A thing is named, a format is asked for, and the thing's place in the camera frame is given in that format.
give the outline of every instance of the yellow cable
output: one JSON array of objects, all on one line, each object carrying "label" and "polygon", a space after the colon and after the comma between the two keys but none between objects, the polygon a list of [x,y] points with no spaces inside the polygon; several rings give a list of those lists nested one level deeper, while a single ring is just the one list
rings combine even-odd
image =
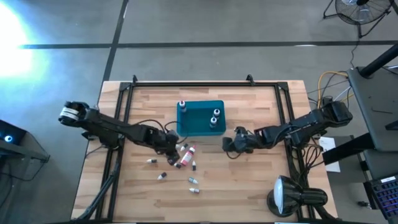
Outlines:
[{"label": "yellow cable", "polygon": [[340,102],[346,101],[348,98],[352,97],[354,95],[354,93],[350,94],[348,97],[346,96],[346,98],[340,100]]},{"label": "yellow cable", "polygon": [[318,80],[318,105],[317,105],[318,108],[321,106],[321,81],[322,81],[323,76],[326,75],[327,73],[336,74],[336,75],[342,75],[342,76],[344,76],[344,77],[348,77],[348,75],[345,74],[345,73],[341,73],[341,72],[331,72],[331,71],[329,71],[329,72],[324,72],[324,73],[319,77],[319,80]]}]

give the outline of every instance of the concrete floor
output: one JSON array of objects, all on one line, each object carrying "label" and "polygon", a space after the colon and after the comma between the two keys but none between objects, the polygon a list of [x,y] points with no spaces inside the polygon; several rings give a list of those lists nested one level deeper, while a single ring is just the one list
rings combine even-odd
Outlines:
[{"label": "concrete floor", "polygon": [[[122,2],[0,2],[0,26],[6,31],[0,36],[0,119],[30,131],[52,156],[33,181],[22,184],[9,223],[69,220],[87,142],[80,129],[64,127],[57,118],[66,100],[96,103],[109,56],[109,49],[16,50],[15,46],[110,44]],[[355,41],[354,26],[339,18],[322,20],[326,5],[327,1],[313,0],[130,0],[119,42]],[[398,30],[391,29],[396,20],[397,14],[390,13],[363,40],[397,40]],[[118,49],[109,79],[130,80],[137,75],[140,80],[242,80],[250,73],[257,80],[304,80],[312,91],[324,71],[351,67],[353,47]],[[366,65],[389,47],[360,45],[354,64]],[[331,83],[342,80],[335,77]],[[347,86],[348,82],[333,86],[326,94],[336,96]],[[366,132],[354,98],[350,111],[354,120],[330,129],[328,135]],[[361,185],[331,179],[331,186],[340,218],[386,222],[379,211],[355,205],[359,198],[366,199]]]}]

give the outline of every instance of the electric fan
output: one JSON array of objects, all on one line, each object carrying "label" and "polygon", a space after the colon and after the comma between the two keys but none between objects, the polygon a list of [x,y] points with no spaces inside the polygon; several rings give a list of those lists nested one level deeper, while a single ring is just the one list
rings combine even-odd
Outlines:
[{"label": "electric fan", "polygon": [[[394,0],[335,0],[336,14],[326,15],[326,11],[334,0],[329,2],[323,12],[323,18],[338,16],[348,24],[357,25],[358,37],[368,35],[390,13],[389,9]],[[377,21],[367,33],[362,35],[361,25]]]}]

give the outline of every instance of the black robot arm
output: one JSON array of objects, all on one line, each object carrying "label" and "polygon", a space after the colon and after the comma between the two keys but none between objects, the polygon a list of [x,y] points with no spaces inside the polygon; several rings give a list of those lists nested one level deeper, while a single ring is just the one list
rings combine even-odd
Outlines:
[{"label": "black robot arm", "polygon": [[178,136],[173,130],[165,132],[145,124],[126,124],[101,114],[83,102],[66,102],[58,120],[66,126],[85,129],[84,137],[97,136],[110,149],[117,149],[126,137],[134,144],[152,148],[157,154],[165,154],[170,165],[180,159],[175,149]]},{"label": "black robot arm", "polygon": [[256,129],[254,134],[244,127],[237,127],[234,140],[223,139],[223,150],[252,153],[253,149],[271,149],[285,138],[291,138],[293,146],[303,148],[313,135],[325,134],[325,129],[329,127],[346,126],[352,119],[353,115],[346,105],[334,101],[289,123]]}]

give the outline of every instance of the desk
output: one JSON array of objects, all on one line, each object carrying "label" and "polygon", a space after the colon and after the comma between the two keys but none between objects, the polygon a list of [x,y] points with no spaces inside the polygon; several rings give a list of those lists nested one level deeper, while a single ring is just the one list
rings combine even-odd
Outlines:
[{"label": "desk", "polygon": [[[307,114],[310,106],[303,81],[288,81],[290,97],[296,117]],[[102,113],[113,116],[120,82],[105,82],[98,106]],[[264,87],[135,87],[129,123],[156,119],[162,124],[176,120],[179,100],[223,100],[227,130],[224,136],[234,136],[236,126],[250,130],[279,125],[275,91]],[[221,149],[222,136],[192,137],[189,145],[197,145],[191,167],[176,169],[168,165],[164,156],[152,149],[126,141],[119,178],[114,222],[273,222],[294,221],[295,215],[278,218],[266,205],[266,196],[274,187],[278,175],[289,176],[284,144],[271,150],[255,150],[231,160]],[[91,142],[88,151],[98,147]],[[106,151],[97,151],[85,160],[72,212],[78,217],[91,203],[101,185]],[[157,164],[147,164],[150,158]],[[156,180],[162,172],[165,180]],[[196,178],[198,185],[188,182]],[[325,166],[311,169],[311,187],[323,189],[329,197],[327,211],[337,217]],[[189,192],[190,187],[201,190]],[[104,209],[107,209],[106,198]]]}]

